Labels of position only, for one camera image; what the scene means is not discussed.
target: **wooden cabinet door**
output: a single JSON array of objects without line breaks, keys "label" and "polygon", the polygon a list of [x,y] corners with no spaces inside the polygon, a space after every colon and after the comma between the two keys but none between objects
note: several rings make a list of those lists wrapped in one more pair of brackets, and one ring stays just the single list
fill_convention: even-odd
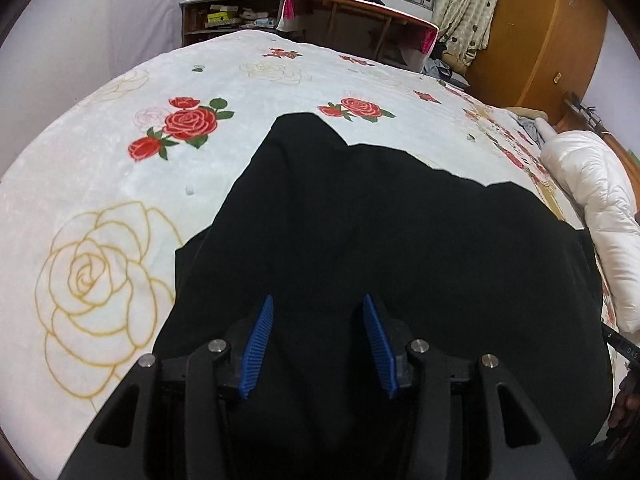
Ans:
[{"label": "wooden cabinet door", "polygon": [[600,55],[607,12],[601,0],[556,0],[551,27],[519,106],[544,110],[555,124],[564,114],[566,92],[584,96]]},{"label": "wooden cabinet door", "polygon": [[551,27],[556,0],[498,0],[489,44],[466,71],[470,93],[493,106],[515,106]]}]

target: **floral bedspread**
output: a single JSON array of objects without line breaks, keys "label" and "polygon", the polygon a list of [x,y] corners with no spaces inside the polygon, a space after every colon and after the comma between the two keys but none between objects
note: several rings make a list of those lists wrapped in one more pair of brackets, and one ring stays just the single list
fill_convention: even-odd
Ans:
[{"label": "floral bedspread", "polygon": [[[0,185],[0,425],[40,480],[151,350],[174,251],[290,112],[319,114],[349,144],[512,181],[582,228],[507,111],[428,76],[256,31],[156,57],[62,115]],[[609,298],[603,316],[614,323]]]}]

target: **black cloth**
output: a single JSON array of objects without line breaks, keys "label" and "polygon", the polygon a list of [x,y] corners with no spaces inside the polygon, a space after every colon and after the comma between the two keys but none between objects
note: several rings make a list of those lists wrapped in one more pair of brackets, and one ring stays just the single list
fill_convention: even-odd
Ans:
[{"label": "black cloth", "polygon": [[358,309],[368,292],[450,355],[496,354],[568,455],[609,411],[588,232],[515,184],[347,146],[312,114],[275,121],[212,226],[178,251],[176,281],[161,358],[274,297],[257,387],[230,414],[239,468],[254,478],[393,478],[385,457],[408,412],[378,383]]}]

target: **pink cloth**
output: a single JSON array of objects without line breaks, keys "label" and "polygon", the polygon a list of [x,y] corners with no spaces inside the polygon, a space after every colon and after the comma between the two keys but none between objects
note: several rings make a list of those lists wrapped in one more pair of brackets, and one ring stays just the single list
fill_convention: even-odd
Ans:
[{"label": "pink cloth", "polygon": [[422,45],[420,46],[420,52],[423,54],[427,54],[431,52],[431,48],[438,37],[438,31],[435,28],[430,28],[424,33],[424,38],[422,38]]},{"label": "pink cloth", "polygon": [[293,3],[291,0],[284,0],[284,8],[282,9],[282,15],[285,20],[293,20]]}]

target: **curtain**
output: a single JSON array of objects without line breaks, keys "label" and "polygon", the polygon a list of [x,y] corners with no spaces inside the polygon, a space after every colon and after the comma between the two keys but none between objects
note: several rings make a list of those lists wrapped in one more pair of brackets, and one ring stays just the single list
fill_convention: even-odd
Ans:
[{"label": "curtain", "polygon": [[447,51],[465,66],[486,48],[497,0],[434,0],[432,21]]}]

